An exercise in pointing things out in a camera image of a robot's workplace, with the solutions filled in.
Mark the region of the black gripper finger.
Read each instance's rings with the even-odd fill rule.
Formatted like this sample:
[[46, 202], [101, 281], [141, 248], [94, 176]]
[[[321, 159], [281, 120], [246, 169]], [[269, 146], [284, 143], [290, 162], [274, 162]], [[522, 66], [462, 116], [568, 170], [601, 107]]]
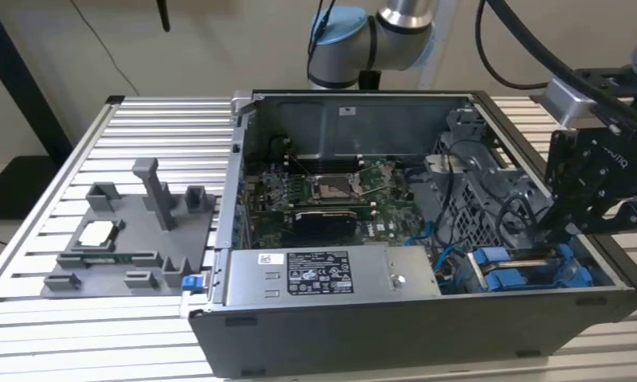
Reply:
[[550, 135], [545, 183], [550, 187], [552, 204], [541, 218], [541, 233], [546, 243], [561, 241], [570, 221], [572, 200], [582, 168], [576, 131], [554, 131]]
[[572, 223], [584, 235], [637, 230], [637, 201], [593, 201], [572, 206]]

